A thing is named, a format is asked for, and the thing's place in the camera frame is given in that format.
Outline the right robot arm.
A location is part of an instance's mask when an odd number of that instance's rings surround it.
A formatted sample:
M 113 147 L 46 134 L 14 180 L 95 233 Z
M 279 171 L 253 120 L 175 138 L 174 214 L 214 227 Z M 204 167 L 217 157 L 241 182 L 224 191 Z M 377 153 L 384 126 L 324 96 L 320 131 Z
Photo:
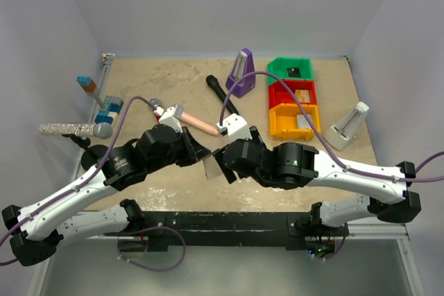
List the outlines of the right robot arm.
M 215 150 L 213 156 L 228 183 L 250 177 L 266 188 L 293 190 L 309 186 L 349 191 L 350 196 L 342 200 L 311 206 L 304 228 L 318 235 L 372 216 L 386 223 L 410 223 L 421 211 L 420 196 L 410 192 L 402 181 L 404 175 L 414 171 L 410 162 L 384 167 L 387 179 L 358 175 L 351 171 L 354 162 L 335 162 L 313 146 L 285 142 L 268 149 L 256 127 L 250 128 L 249 137 L 232 140 Z

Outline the beige leather card holder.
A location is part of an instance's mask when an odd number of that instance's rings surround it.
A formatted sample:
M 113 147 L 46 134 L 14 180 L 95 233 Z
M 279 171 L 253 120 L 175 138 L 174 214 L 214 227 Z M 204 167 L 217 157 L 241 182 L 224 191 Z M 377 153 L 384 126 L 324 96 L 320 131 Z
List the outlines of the beige leather card holder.
M 205 176 L 208 180 L 219 177 L 223 174 L 216 158 L 213 155 L 206 157 L 203 160 Z

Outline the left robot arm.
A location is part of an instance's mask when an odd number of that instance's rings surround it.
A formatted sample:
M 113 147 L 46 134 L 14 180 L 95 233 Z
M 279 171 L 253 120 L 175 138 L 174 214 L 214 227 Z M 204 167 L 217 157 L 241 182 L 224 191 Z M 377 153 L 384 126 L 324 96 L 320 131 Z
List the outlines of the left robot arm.
M 210 157 L 187 128 L 176 132 L 156 125 L 139 139 L 109 148 L 99 162 L 80 178 L 29 207 L 10 205 L 1 215 L 14 260 L 23 266 L 45 261 L 60 244 L 95 234 L 130 234 L 142 231 L 146 222 L 134 200 L 94 214 L 82 215 L 91 204 L 139 184 L 166 166 L 186 167 Z

